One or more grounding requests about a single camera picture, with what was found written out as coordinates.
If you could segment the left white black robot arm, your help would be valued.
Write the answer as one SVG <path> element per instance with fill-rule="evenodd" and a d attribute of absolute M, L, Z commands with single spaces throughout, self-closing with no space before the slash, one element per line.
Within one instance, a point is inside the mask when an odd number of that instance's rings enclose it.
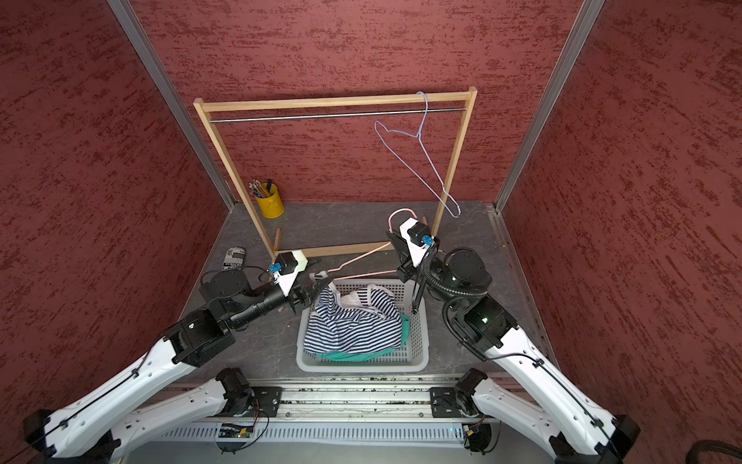
<path fill-rule="evenodd" d="M 255 394 L 237 368 L 153 406 L 144 403 L 234 344 L 251 322 L 282 307 L 307 309 L 330 282 L 306 272 L 277 273 L 253 288 L 240 269 L 217 272 L 200 287 L 204 307 L 167 329 L 140 359 L 72 404 L 25 419 L 25 442 L 38 452 L 34 462 L 109 463 L 183 423 L 256 416 Z"/>

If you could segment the striped tank top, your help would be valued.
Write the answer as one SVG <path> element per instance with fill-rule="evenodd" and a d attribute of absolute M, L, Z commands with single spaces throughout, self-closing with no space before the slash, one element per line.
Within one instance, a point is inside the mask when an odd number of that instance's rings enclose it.
<path fill-rule="evenodd" d="M 315 303 L 306 333 L 307 350 L 317 355 L 367 355 L 401 346 L 401 314 L 393 307 L 393 295 L 371 285 L 357 293 L 355 303 L 344 305 L 326 287 Z"/>

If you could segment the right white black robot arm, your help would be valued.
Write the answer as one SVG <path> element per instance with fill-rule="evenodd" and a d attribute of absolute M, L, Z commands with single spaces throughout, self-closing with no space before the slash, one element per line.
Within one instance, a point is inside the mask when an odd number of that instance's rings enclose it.
<path fill-rule="evenodd" d="M 427 225 L 388 232 L 400 259 L 398 275 L 411 278 L 442 301 L 448 332 L 479 361 L 508 373 L 531 397 L 524 400 L 472 368 L 457 382 L 458 411 L 496 419 L 531 440 L 556 463 L 620 463 L 641 429 L 584 394 L 536 347 L 525 330 L 492 297 L 492 276 L 479 255 L 456 247 L 440 255 Z"/>

